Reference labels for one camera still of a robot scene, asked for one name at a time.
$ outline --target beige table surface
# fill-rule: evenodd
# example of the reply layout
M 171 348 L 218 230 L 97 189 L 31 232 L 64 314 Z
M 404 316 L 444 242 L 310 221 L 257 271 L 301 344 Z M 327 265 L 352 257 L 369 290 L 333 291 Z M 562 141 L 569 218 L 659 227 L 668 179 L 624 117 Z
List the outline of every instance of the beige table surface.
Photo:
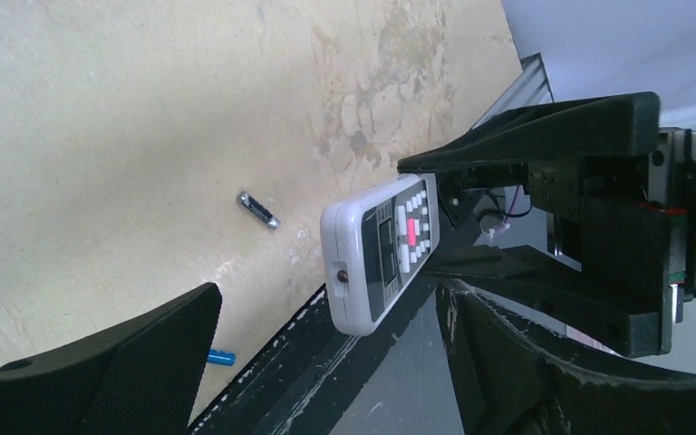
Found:
M 519 73 L 499 0 L 0 1 L 0 365 L 213 281 L 203 409 L 323 282 L 324 206 Z

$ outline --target textured black surface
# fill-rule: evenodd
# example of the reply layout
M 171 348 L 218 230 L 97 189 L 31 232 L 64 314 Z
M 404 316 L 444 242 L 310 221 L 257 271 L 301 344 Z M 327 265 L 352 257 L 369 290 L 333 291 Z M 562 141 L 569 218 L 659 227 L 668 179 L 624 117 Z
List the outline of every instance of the textured black surface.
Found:
M 659 301 L 623 297 L 612 285 L 561 264 L 531 246 L 474 246 L 440 251 L 422 273 L 459 278 L 585 331 L 621 355 L 655 354 Z
M 188 426 L 221 297 L 204 284 L 0 369 L 0 434 L 172 434 Z
M 581 205 L 583 272 L 601 280 L 613 295 L 629 299 L 659 315 L 658 348 L 671 350 L 672 317 L 668 292 L 671 217 L 668 213 L 601 198 L 583 198 Z M 649 350 L 655 338 L 613 325 L 610 339 L 627 341 L 634 349 Z M 646 356 L 639 352 L 629 356 Z
M 551 333 L 459 280 L 436 297 L 467 434 L 696 433 L 696 374 Z
M 399 160 L 400 173 L 497 167 L 558 156 L 637 156 L 657 149 L 653 92 L 505 111 L 449 144 Z

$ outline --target white remote control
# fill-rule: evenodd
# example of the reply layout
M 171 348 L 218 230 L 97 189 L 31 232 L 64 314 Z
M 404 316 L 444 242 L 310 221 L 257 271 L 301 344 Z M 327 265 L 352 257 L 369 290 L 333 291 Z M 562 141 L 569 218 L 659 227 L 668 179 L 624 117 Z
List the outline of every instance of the white remote control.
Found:
M 439 244 L 432 174 L 403 174 L 327 207 L 326 290 L 338 331 L 369 335 Z

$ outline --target blue plastic piece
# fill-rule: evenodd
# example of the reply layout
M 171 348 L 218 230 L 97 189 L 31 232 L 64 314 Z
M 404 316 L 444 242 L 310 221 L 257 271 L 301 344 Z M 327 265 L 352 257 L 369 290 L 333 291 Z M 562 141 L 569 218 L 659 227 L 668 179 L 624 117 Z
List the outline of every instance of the blue plastic piece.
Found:
M 230 352 L 216 351 L 209 349 L 207 363 L 232 366 L 236 362 L 236 356 Z

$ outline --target small metal cylinder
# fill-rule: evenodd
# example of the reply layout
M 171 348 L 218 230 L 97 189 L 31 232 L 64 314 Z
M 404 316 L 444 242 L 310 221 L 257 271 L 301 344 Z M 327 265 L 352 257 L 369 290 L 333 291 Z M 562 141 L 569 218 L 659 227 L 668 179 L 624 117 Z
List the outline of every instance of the small metal cylinder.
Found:
M 247 192 L 242 191 L 238 194 L 237 201 L 239 204 L 244 206 L 250 213 L 255 215 L 258 219 L 263 221 L 269 228 L 277 229 L 281 227 L 281 221 L 278 220 L 273 213 L 268 211 L 267 208 L 263 207 L 262 204 L 257 202 L 251 195 Z

